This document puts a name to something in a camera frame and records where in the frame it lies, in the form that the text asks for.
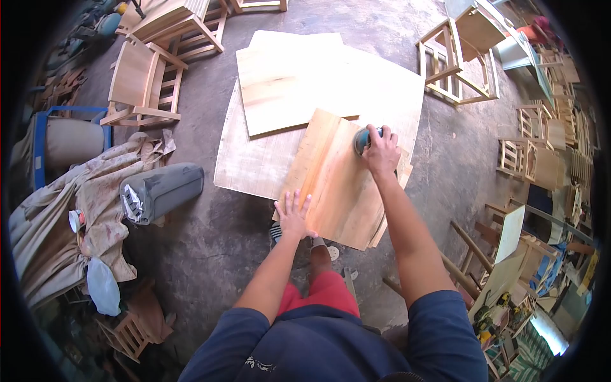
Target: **metal frame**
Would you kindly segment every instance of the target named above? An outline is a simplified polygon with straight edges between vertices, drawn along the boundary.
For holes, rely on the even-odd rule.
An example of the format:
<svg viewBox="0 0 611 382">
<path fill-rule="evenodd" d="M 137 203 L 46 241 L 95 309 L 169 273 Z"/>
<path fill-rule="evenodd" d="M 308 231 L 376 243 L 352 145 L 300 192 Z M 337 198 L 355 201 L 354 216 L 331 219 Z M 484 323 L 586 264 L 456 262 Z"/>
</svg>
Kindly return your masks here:
<svg viewBox="0 0 611 382">
<path fill-rule="evenodd" d="M 82 112 L 108 112 L 108 108 L 96 106 L 52 106 L 47 111 L 39 111 L 34 115 L 34 139 L 32 140 L 32 173 L 34 175 L 34 191 L 46 186 L 45 183 L 45 145 L 46 120 L 54 111 L 71 110 Z M 112 147 L 112 127 L 102 126 L 104 133 L 104 151 Z"/>
</svg>

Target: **right hand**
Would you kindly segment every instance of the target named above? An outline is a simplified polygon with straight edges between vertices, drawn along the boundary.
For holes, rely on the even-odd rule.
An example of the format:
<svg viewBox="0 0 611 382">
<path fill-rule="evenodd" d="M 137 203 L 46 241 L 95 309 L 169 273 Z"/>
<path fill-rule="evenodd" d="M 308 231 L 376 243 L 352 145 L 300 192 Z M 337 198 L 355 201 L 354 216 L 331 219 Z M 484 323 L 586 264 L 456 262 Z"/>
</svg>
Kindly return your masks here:
<svg viewBox="0 0 611 382">
<path fill-rule="evenodd" d="M 363 160 L 371 171 L 374 180 L 384 177 L 395 178 L 395 170 L 401 157 L 401 149 L 397 146 L 399 137 L 390 133 L 390 127 L 382 126 L 382 136 L 378 134 L 375 126 L 367 125 L 371 137 L 371 147 L 365 146 Z"/>
</svg>

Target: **red shorts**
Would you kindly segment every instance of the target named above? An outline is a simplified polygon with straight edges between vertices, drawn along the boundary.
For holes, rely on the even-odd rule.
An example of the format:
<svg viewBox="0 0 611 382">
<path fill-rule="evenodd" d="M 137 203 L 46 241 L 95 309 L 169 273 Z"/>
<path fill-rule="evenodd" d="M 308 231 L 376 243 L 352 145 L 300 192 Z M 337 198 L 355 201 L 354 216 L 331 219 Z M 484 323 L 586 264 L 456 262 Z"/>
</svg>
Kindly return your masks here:
<svg viewBox="0 0 611 382">
<path fill-rule="evenodd" d="M 308 297 L 303 298 L 290 281 L 284 289 L 278 315 L 306 305 L 327 305 L 360 318 L 359 305 L 348 290 L 343 278 L 337 272 L 326 271 L 314 279 Z"/>
</svg>

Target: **pile of wood pieces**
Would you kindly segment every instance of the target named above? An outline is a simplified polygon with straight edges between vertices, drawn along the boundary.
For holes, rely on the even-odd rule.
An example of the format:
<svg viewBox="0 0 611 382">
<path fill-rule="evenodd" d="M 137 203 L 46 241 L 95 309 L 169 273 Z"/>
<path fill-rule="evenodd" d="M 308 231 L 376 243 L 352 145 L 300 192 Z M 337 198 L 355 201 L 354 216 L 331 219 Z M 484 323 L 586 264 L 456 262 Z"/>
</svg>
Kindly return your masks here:
<svg viewBox="0 0 611 382">
<path fill-rule="evenodd" d="M 392 126 L 404 149 L 397 174 L 405 187 L 424 79 L 345 46 L 339 33 L 256 31 L 236 57 L 239 82 L 214 184 L 282 205 L 284 192 L 299 188 L 300 204 L 312 195 L 309 229 L 361 251 L 376 246 L 386 230 L 384 208 L 353 137 L 369 123 Z"/>
<path fill-rule="evenodd" d="M 40 96 L 40 101 L 44 103 L 43 110 L 52 106 L 72 106 L 81 85 L 87 81 L 85 76 L 86 66 L 71 69 L 63 76 L 55 75 L 46 79 L 45 90 Z M 69 110 L 59 111 L 60 117 L 70 118 Z"/>
</svg>

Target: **wooden panel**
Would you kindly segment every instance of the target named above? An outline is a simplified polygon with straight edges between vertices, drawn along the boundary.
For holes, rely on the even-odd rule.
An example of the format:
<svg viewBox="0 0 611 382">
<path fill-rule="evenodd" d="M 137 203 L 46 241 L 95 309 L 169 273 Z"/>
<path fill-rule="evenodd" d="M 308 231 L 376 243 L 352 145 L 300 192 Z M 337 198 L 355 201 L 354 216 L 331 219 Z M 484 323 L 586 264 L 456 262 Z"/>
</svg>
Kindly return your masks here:
<svg viewBox="0 0 611 382">
<path fill-rule="evenodd" d="M 142 106 L 153 52 L 141 44 L 124 42 L 112 75 L 108 100 Z"/>
<path fill-rule="evenodd" d="M 498 264 L 511 255 L 518 247 L 522 223 L 524 222 L 525 206 L 521 206 L 509 212 L 503 218 L 503 226 L 500 231 L 499 248 L 494 263 Z"/>
<path fill-rule="evenodd" d="M 535 181 L 533 184 L 550 191 L 556 191 L 559 162 L 560 159 L 553 150 L 539 147 L 536 151 Z"/>
<path fill-rule="evenodd" d="M 566 150 L 565 128 L 562 121 L 558 119 L 550 119 L 547 121 L 547 130 L 549 136 L 547 140 L 552 144 L 555 150 Z"/>
<path fill-rule="evenodd" d="M 371 172 L 354 152 L 353 137 L 360 129 L 316 109 L 280 194 L 300 188 L 300 205 L 311 194 L 307 227 L 325 239 L 364 251 L 384 207 Z M 284 207 L 284 198 L 279 200 Z"/>
<path fill-rule="evenodd" d="M 472 6 L 456 18 L 456 29 L 461 40 L 464 62 L 475 59 L 479 54 L 486 54 L 494 45 L 505 40 L 503 32 Z M 436 40 L 445 46 L 443 35 Z"/>
<path fill-rule="evenodd" d="M 491 292 L 486 305 L 494 306 L 493 309 L 497 308 L 496 301 L 503 293 L 512 291 L 520 277 L 527 249 L 528 244 L 520 241 L 518 248 L 512 255 L 494 266 L 490 277 L 488 277 L 488 280 L 481 289 L 480 296 L 475 300 L 473 307 L 469 309 L 469 321 L 471 323 L 473 323 L 475 313 L 484 305 L 488 291 Z"/>
<path fill-rule="evenodd" d="M 339 46 L 339 34 L 296 35 L 257 31 L 251 44 Z M 362 73 L 357 80 L 365 110 L 353 122 L 365 127 L 387 124 L 399 135 L 399 145 L 413 152 L 424 79 L 409 70 L 378 56 L 345 47 L 346 56 Z M 249 139 L 238 82 L 233 90 L 221 135 L 214 170 L 214 184 L 268 199 L 280 194 L 284 179 L 295 157 L 305 129 L 279 131 L 276 134 Z"/>
<path fill-rule="evenodd" d="M 316 108 L 341 117 L 362 111 L 359 74 L 341 51 L 249 47 L 236 57 L 250 136 L 305 124 Z"/>
</svg>

